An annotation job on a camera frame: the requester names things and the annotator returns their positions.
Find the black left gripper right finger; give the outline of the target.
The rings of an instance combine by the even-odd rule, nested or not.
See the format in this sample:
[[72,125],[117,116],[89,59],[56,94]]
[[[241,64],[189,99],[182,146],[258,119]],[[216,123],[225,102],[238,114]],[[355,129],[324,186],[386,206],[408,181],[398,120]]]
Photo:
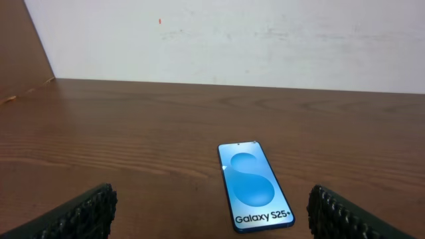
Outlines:
[[306,209],[314,238],[412,239],[323,185],[312,188]]

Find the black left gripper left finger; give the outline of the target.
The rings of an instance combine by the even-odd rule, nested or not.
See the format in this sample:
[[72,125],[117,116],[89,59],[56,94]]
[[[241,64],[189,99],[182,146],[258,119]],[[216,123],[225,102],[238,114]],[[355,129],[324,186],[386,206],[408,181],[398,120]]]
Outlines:
[[117,202],[111,184],[102,183],[3,233],[1,239],[108,239]]

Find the blue Galaxy smartphone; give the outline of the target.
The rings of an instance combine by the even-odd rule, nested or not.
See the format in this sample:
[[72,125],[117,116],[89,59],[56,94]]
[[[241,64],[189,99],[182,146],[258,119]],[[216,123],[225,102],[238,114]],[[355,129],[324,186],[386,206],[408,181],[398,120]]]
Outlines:
[[259,142],[220,144],[217,151],[237,233],[295,224],[296,217]]

